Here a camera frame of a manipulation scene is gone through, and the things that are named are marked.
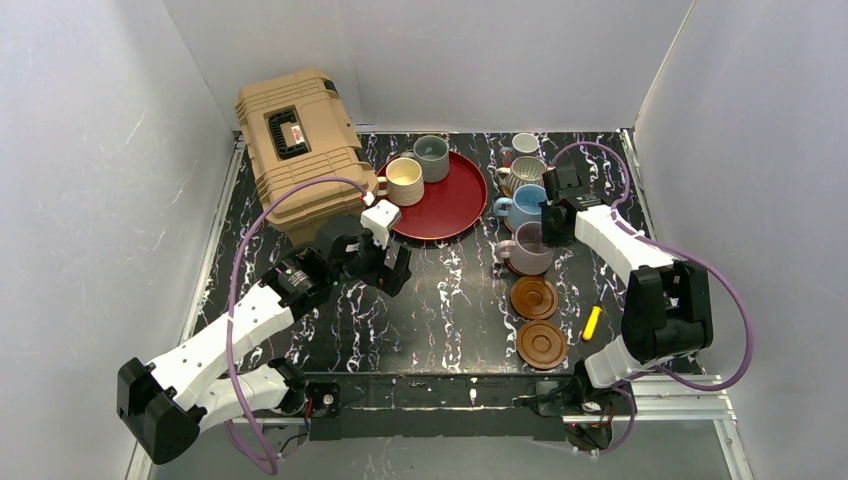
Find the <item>blue mug handle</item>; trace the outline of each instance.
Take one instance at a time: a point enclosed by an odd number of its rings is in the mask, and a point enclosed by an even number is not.
[[[509,197],[501,197],[495,200],[495,205],[492,207],[492,213],[496,217],[505,217],[509,213],[509,207],[511,207],[513,201]]]

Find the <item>tool case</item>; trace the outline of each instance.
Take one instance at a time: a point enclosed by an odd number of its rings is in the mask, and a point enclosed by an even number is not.
[[[235,104],[263,208],[313,178],[345,177],[375,192],[377,175],[333,81],[308,68],[239,90]],[[331,215],[362,212],[351,185],[322,183],[295,193],[268,221],[297,245]]]

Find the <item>white wall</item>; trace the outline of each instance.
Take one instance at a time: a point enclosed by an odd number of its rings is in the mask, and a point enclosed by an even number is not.
[[[633,125],[691,0],[165,4],[232,128],[239,87],[317,66],[377,130],[610,131]]]
[[[636,124],[657,236],[714,261],[756,326],[730,390],[757,478],[848,478],[848,5],[700,1]],[[739,317],[714,302],[702,361],[732,373]]]
[[[117,369],[176,343],[231,152],[161,2],[0,7],[0,477],[123,478]]]

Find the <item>pink mug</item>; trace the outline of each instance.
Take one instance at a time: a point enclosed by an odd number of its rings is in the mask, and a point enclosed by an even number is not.
[[[542,224],[527,222],[495,247],[495,256],[509,261],[510,266],[523,275],[545,273],[554,259],[554,250],[542,243]]]

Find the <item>blue mug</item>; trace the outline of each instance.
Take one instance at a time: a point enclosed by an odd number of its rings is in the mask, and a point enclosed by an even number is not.
[[[506,226],[514,232],[527,222],[541,222],[542,207],[539,203],[546,201],[545,189],[528,183],[518,187],[512,198],[497,199],[492,213],[496,217],[506,217]]]

